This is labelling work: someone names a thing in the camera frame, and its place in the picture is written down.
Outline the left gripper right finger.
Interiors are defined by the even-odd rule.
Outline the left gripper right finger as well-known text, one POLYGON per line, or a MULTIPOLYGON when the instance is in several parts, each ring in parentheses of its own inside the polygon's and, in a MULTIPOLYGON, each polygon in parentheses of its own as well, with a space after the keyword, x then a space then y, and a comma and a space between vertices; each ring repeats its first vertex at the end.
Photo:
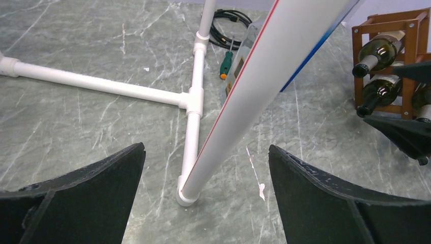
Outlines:
POLYGON ((381 193, 269 148, 287 243, 430 243, 430 202, 381 193))

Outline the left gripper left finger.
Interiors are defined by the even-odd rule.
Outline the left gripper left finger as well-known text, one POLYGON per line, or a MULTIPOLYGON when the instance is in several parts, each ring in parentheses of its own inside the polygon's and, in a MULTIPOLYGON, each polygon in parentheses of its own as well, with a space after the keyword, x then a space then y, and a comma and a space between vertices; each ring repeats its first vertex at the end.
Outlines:
POLYGON ((98 162, 1 191, 1 243, 121 243, 146 152, 132 144, 98 162))

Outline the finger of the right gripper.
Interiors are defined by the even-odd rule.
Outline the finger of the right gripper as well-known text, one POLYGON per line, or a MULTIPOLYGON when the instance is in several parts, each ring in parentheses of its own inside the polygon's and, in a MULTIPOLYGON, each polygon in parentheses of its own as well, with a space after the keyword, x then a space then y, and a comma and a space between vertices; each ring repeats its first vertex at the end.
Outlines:
POLYGON ((420 166, 430 161, 430 120, 367 115, 363 121, 385 135, 420 166))
POLYGON ((411 79, 420 83, 430 83, 430 61, 396 66, 391 73, 401 78, 411 79))

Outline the dark wine bottle cream label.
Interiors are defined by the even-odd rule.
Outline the dark wine bottle cream label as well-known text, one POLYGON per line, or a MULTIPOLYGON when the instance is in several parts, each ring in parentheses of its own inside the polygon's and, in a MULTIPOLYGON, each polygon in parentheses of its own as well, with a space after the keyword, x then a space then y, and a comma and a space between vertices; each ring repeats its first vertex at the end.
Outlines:
POLYGON ((371 115, 377 107, 385 107, 392 104, 398 97, 403 86, 402 79, 396 75, 375 75, 363 88, 363 104, 356 113, 364 118, 371 115))

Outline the green wine bottle silver neck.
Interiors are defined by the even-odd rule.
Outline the green wine bottle silver neck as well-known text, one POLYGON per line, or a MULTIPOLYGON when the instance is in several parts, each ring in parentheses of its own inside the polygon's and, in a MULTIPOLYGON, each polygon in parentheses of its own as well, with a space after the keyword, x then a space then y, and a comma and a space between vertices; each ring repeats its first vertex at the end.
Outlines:
POLYGON ((404 47, 406 33, 403 30, 381 32, 366 43, 358 54, 358 63, 352 74, 363 78, 370 71, 380 71, 390 66, 404 47))

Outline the dark green wine bottle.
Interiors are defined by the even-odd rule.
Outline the dark green wine bottle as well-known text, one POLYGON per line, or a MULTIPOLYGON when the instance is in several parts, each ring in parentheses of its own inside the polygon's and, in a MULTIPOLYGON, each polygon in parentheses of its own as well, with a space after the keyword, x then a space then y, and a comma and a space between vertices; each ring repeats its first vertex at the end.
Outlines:
POLYGON ((412 96, 412 107, 417 113, 416 121, 430 124, 430 83, 415 91, 412 96))

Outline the tall blue liquid bottle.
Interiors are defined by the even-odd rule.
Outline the tall blue liquid bottle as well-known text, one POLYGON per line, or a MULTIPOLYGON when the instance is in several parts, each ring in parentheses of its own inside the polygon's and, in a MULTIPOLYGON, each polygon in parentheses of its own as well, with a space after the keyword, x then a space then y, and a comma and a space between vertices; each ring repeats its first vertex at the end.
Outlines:
POLYGON ((347 6, 341 11, 338 17, 335 19, 333 24, 329 27, 326 33, 321 37, 321 39, 316 43, 314 48, 310 51, 308 56, 304 59, 297 70, 292 74, 290 79, 282 87, 280 92, 284 92, 288 85, 294 80, 294 78, 299 74, 299 72, 305 67, 305 65, 311 60, 315 53, 320 49, 320 47, 325 43, 329 36, 334 32, 334 30, 341 24, 341 22, 353 11, 353 9, 360 3, 360 0, 351 0, 348 2, 347 6))

